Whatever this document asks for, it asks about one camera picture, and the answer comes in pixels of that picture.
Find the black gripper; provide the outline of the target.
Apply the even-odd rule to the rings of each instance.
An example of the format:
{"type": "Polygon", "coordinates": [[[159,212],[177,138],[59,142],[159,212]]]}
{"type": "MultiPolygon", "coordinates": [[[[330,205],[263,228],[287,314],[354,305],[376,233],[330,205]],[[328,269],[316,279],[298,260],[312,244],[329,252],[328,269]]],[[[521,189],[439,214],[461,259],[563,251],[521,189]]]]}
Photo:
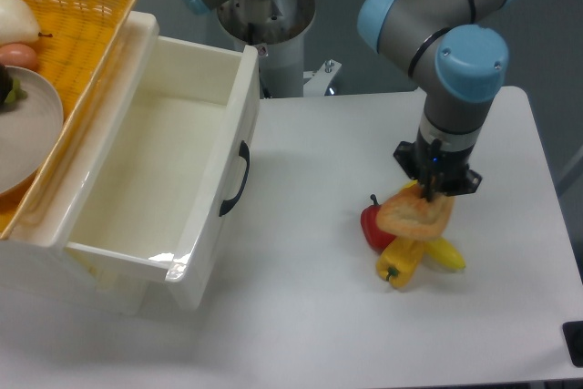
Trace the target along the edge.
{"type": "Polygon", "coordinates": [[[473,148],[446,151],[439,139],[427,142],[417,138],[414,143],[402,141],[394,151],[394,158],[407,177],[417,181],[423,198],[433,202],[436,194],[462,196],[477,191],[482,176],[470,169],[468,160],[472,151],[473,148]]]}

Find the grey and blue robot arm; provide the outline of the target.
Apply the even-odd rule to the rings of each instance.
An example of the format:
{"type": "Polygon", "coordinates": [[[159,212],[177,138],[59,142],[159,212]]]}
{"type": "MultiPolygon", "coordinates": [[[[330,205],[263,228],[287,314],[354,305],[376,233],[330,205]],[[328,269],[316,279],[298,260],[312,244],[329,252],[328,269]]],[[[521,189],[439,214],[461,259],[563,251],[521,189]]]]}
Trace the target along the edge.
{"type": "MultiPolygon", "coordinates": [[[[505,40],[479,21],[513,0],[365,0],[357,16],[361,39],[426,94],[417,138],[394,157],[432,200],[473,193],[481,177],[469,157],[492,101],[502,87],[505,40]]],[[[215,12],[238,46],[268,58],[267,95],[300,91],[303,36],[314,0],[183,0],[197,15],[215,12]]]]}

